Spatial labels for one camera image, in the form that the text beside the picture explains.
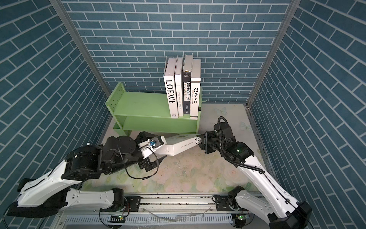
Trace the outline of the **white book with barcode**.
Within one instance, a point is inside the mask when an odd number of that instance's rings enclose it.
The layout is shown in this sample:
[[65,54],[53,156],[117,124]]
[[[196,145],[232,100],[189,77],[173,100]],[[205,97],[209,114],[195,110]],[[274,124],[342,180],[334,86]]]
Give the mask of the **white book with barcode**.
[[164,156],[176,156],[202,142],[202,138],[196,134],[181,134],[168,138],[162,135],[161,137],[164,144],[155,151],[155,154]]

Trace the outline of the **large white black-spine book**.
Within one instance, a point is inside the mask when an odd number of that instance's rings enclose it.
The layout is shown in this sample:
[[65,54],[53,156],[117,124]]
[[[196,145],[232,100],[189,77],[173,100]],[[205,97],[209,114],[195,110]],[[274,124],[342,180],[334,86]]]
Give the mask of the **large white black-spine book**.
[[192,120],[198,119],[200,84],[201,84],[201,60],[193,59],[193,67],[191,74],[191,105],[190,105],[190,118]]

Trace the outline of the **green two-tier shelf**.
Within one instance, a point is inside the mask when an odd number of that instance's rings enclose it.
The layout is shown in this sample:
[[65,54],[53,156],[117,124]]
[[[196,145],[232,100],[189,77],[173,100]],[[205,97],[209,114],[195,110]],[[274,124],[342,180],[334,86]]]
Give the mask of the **green two-tier shelf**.
[[199,131],[200,117],[193,120],[185,114],[171,118],[165,94],[127,92],[122,82],[114,88],[105,105],[115,121],[113,129],[118,135],[130,136],[132,131],[171,134]]

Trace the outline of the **white La Dame aux camelias book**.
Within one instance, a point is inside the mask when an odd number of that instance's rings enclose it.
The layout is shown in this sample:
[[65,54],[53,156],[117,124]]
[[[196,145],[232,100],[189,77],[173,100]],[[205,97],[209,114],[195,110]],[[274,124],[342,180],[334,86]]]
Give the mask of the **white La Dame aux camelias book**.
[[176,95],[177,95],[177,107],[178,107],[178,115],[179,117],[184,116],[183,112],[183,90],[182,90],[182,67],[183,67],[183,57],[178,57],[176,60],[176,67],[175,67],[175,88],[176,88]]

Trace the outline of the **white Loewe Foundation Craft Prize book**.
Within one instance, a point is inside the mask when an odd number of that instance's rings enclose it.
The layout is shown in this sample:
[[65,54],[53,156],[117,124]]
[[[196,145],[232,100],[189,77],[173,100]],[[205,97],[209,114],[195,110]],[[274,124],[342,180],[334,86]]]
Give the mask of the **white Loewe Foundation Craft Prize book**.
[[170,111],[170,116],[173,119],[177,119],[178,115],[178,104],[177,104],[177,93],[175,86],[175,70],[176,70],[177,58],[167,58],[164,72],[164,83],[167,95],[167,101]]

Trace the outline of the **Chinese book with man portrait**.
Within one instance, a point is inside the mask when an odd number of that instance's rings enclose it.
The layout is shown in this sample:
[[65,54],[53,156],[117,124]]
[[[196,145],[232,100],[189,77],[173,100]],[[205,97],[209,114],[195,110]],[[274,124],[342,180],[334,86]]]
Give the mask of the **Chinese book with man portrait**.
[[191,75],[193,67],[193,55],[187,54],[184,59],[182,87],[183,87],[183,113],[190,114],[191,101]]

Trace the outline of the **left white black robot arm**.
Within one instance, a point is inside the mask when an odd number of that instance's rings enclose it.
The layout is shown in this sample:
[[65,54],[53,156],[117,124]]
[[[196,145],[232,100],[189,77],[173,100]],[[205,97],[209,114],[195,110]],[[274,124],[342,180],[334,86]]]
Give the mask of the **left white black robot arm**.
[[99,179],[142,162],[143,151],[154,153],[166,144],[163,136],[141,132],[136,139],[129,136],[109,137],[105,144],[83,146],[70,152],[52,171],[38,179],[25,178],[10,204],[7,216],[44,218],[71,208],[99,208],[102,212],[123,211],[124,191],[113,188],[104,192],[82,192],[73,185]]

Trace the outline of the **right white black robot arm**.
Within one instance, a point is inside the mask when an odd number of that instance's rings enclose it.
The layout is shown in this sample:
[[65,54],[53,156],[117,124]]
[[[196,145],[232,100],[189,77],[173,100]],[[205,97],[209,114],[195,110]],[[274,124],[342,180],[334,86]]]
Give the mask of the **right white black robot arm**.
[[205,153],[218,151],[221,157],[242,171],[265,198],[253,197],[244,188],[236,187],[230,193],[235,209],[250,211],[272,229],[304,229],[310,225],[311,206],[306,201],[299,202],[282,188],[249,146],[235,139],[227,122],[215,124],[213,131],[205,132],[200,138],[199,146]]

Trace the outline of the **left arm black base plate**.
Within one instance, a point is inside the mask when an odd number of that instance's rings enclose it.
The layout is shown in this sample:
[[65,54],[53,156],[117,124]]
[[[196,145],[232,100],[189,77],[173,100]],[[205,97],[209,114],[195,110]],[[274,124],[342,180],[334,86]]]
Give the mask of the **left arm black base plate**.
[[129,207],[126,209],[125,212],[138,212],[141,204],[142,197],[140,196],[126,196],[125,198],[125,205]]

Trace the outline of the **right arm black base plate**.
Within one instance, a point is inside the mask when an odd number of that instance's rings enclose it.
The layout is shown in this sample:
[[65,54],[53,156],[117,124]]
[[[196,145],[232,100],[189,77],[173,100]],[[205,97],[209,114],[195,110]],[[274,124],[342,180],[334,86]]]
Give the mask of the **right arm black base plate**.
[[232,210],[230,208],[228,196],[213,195],[212,201],[214,202],[217,211],[231,211]]

